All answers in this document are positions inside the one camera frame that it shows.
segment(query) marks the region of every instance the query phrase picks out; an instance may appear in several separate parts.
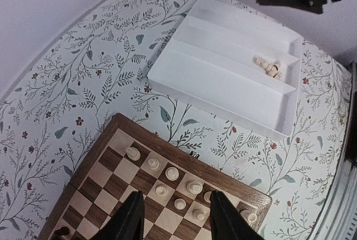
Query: table surface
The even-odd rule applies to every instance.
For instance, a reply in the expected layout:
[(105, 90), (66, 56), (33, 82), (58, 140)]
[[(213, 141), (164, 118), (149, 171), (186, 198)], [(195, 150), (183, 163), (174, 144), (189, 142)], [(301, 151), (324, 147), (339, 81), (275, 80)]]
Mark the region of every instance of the table surface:
[[(121, 112), (273, 198), (265, 239), (305, 239), (333, 180), (350, 73), (303, 42), (291, 137), (273, 142), (180, 103), (145, 75), (196, 0), (107, 0), (64, 32), (0, 104), (0, 235), (38, 235), (110, 116)], [(235, 0), (218, 0), (262, 15)]]

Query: wood grain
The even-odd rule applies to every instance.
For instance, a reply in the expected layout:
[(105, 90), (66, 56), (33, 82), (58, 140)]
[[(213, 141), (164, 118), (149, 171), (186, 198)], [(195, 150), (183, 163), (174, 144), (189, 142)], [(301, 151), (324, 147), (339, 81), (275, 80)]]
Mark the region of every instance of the wood grain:
[(38, 240), (48, 240), (50, 238), (50, 236), (52, 235), (52, 231), (54, 231), (57, 222), (62, 217), (64, 211), (66, 210), (66, 207), (68, 206), (75, 192), (76, 189), (71, 184), (67, 184), (55, 207), (53, 208), (50, 216), (47, 218), (44, 227), (38, 235)]
[(112, 122), (115, 123), (117, 128), (121, 129), (148, 148), (155, 150), (166, 159), (173, 161), (175, 164), (200, 177), (204, 181), (212, 183), (217, 187), (226, 187), (227, 192), (257, 206), (259, 208), (257, 211), (258, 220), (252, 227), (257, 231), (260, 225), (262, 225), (263, 219), (268, 213), (272, 203), (272, 198), (270, 196), (265, 195), (193, 158), (161, 138), (154, 136), (151, 132), (132, 122), (122, 114), (116, 114), (113, 117)]
[(104, 131), (100, 134), (92, 148), (83, 159), (77, 170), (74, 172), (70, 182), (77, 189), (80, 187), (87, 174), (97, 162), (103, 150), (106, 149), (110, 139), (113, 137), (118, 128), (117, 118), (113, 117)]

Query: light square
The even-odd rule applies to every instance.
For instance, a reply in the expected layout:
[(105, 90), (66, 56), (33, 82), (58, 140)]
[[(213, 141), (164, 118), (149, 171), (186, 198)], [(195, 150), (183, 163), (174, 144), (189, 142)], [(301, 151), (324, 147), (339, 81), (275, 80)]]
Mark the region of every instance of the light square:
[(96, 233), (98, 233), (99, 229), (93, 223), (89, 222), (86, 218), (83, 218), (77, 228), (77, 231), (84, 238), (91, 239)]
[(223, 191), (223, 193), (225, 194), (225, 196), (227, 196), (227, 198), (229, 199), (229, 201), (234, 205), (234, 207), (236, 208), (238, 203), (239, 203), (239, 198), (231, 195), (230, 193), (227, 193), (226, 191)]
[(107, 191), (101, 190), (99, 195), (95, 199), (94, 204), (96, 204), (100, 209), (102, 209), (109, 215), (117, 204), (117, 202), (118, 199), (116, 199)]
[[(193, 212), (196, 209), (201, 209), (205, 213), (204, 220), (197, 220), (197, 219), (194, 218)], [(192, 203), (192, 205), (190, 206), (189, 210), (187, 211), (186, 215), (184, 216), (184, 218), (189, 220), (193, 224), (196, 224), (199, 227), (203, 227), (203, 225), (205, 224), (206, 220), (209, 218), (209, 215), (210, 215), (210, 209), (208, 207), (206, 207), (206, 206), (194, 201)]]
[(183, 217), (177, 215), (175, 212), (164, 208), (160, 216), (158, 216), (155, 224), (169, 233), (174, 233), (177, 227), (180, 225)]
[(151, 228), (153, 227), (153, 223), (148, 220), (148, 219), (145, 219), (144, 220), (144, 238), (146, 237), (146, 235), (149, 233), (149, 231), (151, 230)]
[(111, 175), (112, 172), (98, 162), (94, 164), (89, 173), (89, 177), (102, 188), (107, 183)]
[(111, 217), (110, 216), (107, 216), (107, 218), (105, 219), (105, 221), (103, 222), (102, 226), (100, 227), (100, 229), (103, 229), (104, 226), (107, 225), (108, 221), (110, 221)]
[(123, 158), (115, 169), (114, 174), (116, 174), (126, 183), (131, 183), (138, 171), (138, 166), (134, 165), (129, 160)]
[[(164, 185), (167, 188), (166, 195), (160, 196), (155, 193), (155, 189), (158, 185)], [(172, 197), (174, 192), (175, 192), (175, 190), (173, 188), (171, 188), (171, 187), (167, 186), (165, 183), (157, 180), (147, 196), (149, 196), (151, 199), (153, 199), (154, 201), (158, 202), (159, 204), (161, 204), (165, 207), (167, 205), (168, 201), (170, 201), (170, 198)]]
[[(154, 171), (149, 167), (148, 161), (151, 158), (156, 158), (160, 162), (159, 170)], [(161, 157), (159, 155), (156, 155), (153, 152), (150, 152), (149, 155), (146, 157), (143, 165), (141, 166), (141, 169), (144, 170), (145, 172), (149, 173), (151, 176), (154, 176), (157, 179), (160, 176), (162, 170), (164, 170), (166, 165), (167, 165), (167, 160), (165, 160), (163, 157)]]
[(133, 192), (133, 191), (138, 191), (135, 189), (133, 186), (128, 186), (125, 192), (123, 193), (122, 197), (120, 197), (119, 201), (124, 203), (125, 200), (127, 200), (128, 196)]
[(182, 240), (182, 239), (177, 236), (171, 236), (169, 240)]
[(109, 141), (109, 147), (120, 155), (125, 155), (125, 149), (134, 142), (134, 140), (121, 130), (117, 130), (112, 139)]
[(187, 191), (187, 185), (188, 183), (190, 183), (191, 181), (199, 181), (202, 184), (204, 183), (201, 179), (199, 179), (198, 177), (194, 177), (190, 174), (185, 174), (185, 176), (182, 178), (180, 184), (177, 187), (177, 191), (179, 191), (181, 194), (186, 195), (187, 197), (191, 198), (191, 199), (195, 199), (196, 198), (196, 194), (190, 193), (189, 191)]
[(211, 232), (202, 228), (199, 231), (199, 234), (196, 236), (195, 240), (212, 240)]
[(91, 204), (91, 201), (89, 201), (83, 194), (78, 191), (74, 193), (70, 203), (70, 205), (82, 216), (86, 215)]

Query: dark square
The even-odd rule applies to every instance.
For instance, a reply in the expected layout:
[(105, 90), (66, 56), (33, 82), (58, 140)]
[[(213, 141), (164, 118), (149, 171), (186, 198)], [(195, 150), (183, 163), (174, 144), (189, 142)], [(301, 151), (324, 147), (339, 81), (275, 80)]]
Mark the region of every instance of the dark square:
[(155, 177), (146, 173), (144, 170), (139, 169), (130, 185), (147, 195), (155, 182)]
[(140, 159), (138, 161), (133, 161), (128, 157), (127, 154), (125, 154), (124, 157), (127, 158), (134, 165), (137, 165), (138, 167), (141, 167), (142, 164), (144, 163), (146, 157), (149, 155), (150, 151), (148, 149), (146, 149), (145, 147), (141, 146), (140, 144), (136, 143), (136, 142), (133, 142), (131, 147), (134, 147), (134, 148), (139, 150)]
[(209, 186), (208, 184), (203, 183), (203, 190), (200, 194), (197, 194), (197, 197), (195, 200), (209, 208), (211, 206), (211, 203), (207, 203), (204, 199), (204, 195), (208, 191), (215, 191), (215, 189), (213, 187)]
[[(184, 201), (186, 201), (186, 207), (183, 210), (178, 210), (177, 208), (175, 208), (175, 200), (178, 198), (182, 198)], [(168, 201), (166, 208), (184, 217), (188, 209), (190, 208), (192, 202), (193, 200), (191, 198), (188, 198), (186, 195), (183, 195), (178, 191), (175, 191), (172, 197), (170, 198), (170, 201)]]
[(239, 202), (239, 204), (237, 205), (236, 209), (238, 210), (238, 212), (242, 212), (244, 210), (249, 210), (252, 213), (256, 213), (257, 210), (247, 204), (244, 204), (243, 202)]
[(205, 228), (206, 230), (209, 230), (209, 231), (211, 230), (211, 215), (209, 215), (205, 224), (203, 224), (203, 228)]
[(155, 225), (151, 228), (147, 236), (146, 240), (169, 240), (172, 234), (164, 229), (161, 229), (159, 226)]
[(115, 152), (112, 148), (108, 147), (106, 151), (102, 154), (101, 158), (99, 159), (99, 162), (111, 172), (114, 172), (122, 158), (123, 157), (120, 154)]
[(118, 209), (122, 206), (122, 204), (123, 203), (120, 201), (117, 202), (117, 204), (115, 205), (115, 207), (113, 208), (113, 210), (110, 214), (111, 217), (114, 216), (114, 214), (118, 211)]
[(101, 190), (102, 190), (102, 187), (100, 187), (90, 177), (87, 177), (79, 191), (81, 194), (83, 194), (85, 197), (87, 197), (89, 201), (91, 201), (93, 203), (94, 200), (99, 195)]
[(103, 225), (107, 214), (98, 208), (95, 204), (91, 205), (84, 216), (90, 223), (93, 223), (98, 229)]
[(160, 216), (161, 212), (164, 209), (163, 205), (152, 200), (148, 196), (145, 198), (144, 202), (145, 202), (145, 218), (150, 220), (152, 223), (155, 223), (158, 216)]
[(112, 174), (103, 189), (119, 200), (127, 187), (128, 184), (125, 181)]
[(75, 232), (71, 238), (71, 240), (87, 240), (82, 236), (79, 232)]
[(79, 214), (77, 210), (75, 210), (71, 205), (67, 208), (65, 214), (63, 215), (63, 219), (73, 227), (73, 229), (77, 229), (80, 222), (83, 219), (83, 216)]
[(180, 184), (181, 180), (184, 178), (185, 176), (185, 173), (181, 170), (181, 169), (178, 169), (178, 179), (177, 180), (174, 180), (174, 181), (171, 181), (171, 180), (168, 180), (168, 178), (166, 177), (165, 175), (165, 172), (166, 170), (169, 168), (169, 167), (176, 167), (174, 166), (173, 164), (171, 163), (167, 163), (167, 165), (165, 166), (164, 170), (161, 172), (160, 176), (158, 177), (159, 180), (161, 180), (163, 183), (165, 183), (166, 185), (170, 186), (171, 188), (174, 188), (175, 190), (177, 189), (178, 185)]
[(184, 240), (194, 240), (200, 229), (201, 227), (196, 224), (189, 222), (187, 219), (183, 219), (173, 235)]

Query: white chess piece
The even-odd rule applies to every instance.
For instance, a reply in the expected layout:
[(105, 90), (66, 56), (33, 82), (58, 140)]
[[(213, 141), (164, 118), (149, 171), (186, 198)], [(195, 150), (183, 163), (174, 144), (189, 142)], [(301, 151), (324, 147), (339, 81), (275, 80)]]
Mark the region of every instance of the white chess piece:
[(202, 189), (203, 189), (203, 185), (198, 181), (191, 181), (187, 185), (187, 191), (192, 194), (199, 194), (200, 192), (202, 192)]
[(195, 209), (192, 212), (192, 215), (194, 216), (195, 219), (202, 221), (205, 219), (205, 213), (201, 209)]
[(177, 168), (171, 166), (166, 170), (165, 175), (168, 180), (175, 181), (179, 178), (179, 171)]
[(138, 161), (140, 159), (140, 152), (138, 149), (134, 147), (128, 147), (125, 149), (128, 157), (133, 161)]
[(156, 158), (149, 159), (147, 163), (153, 171), (158, 171), (160, 169), (160, 161)]
[(254, 63), (257, 64), (258, 66), (260, 66), (261, 68), (263, 68), (264, 70), (266, 70), (266, 68), (269, 65), (269, 62), (267, 62), (262, 57), (255, 57)]
[(183, 210), (186, 207), (186, 201), (184, 201), (182, 198), (178, 198), (175, 200), (174, 205), (178, 210)]
[(167, 194), (167, 188), (166, 186), (160, 184), (160, 185), (157, 185), (156, 188), (155, 188), (155, 193), (157, 195), (160, 195), (160, 196), (164, 196)]
[(255, 213), (250, 212), (249, 210), (243, 210), (240, 212), (240, 215), (249, 223), (254, 223), (257, 221), (258, 216)]
[(211, 191), (208, 191), (207, 193), (205, 193), (205, 195), (203, 196), (203, 199), (205, 199), (205, 201), (207, 203), (211, 203), (211, 194), (212, 192)]

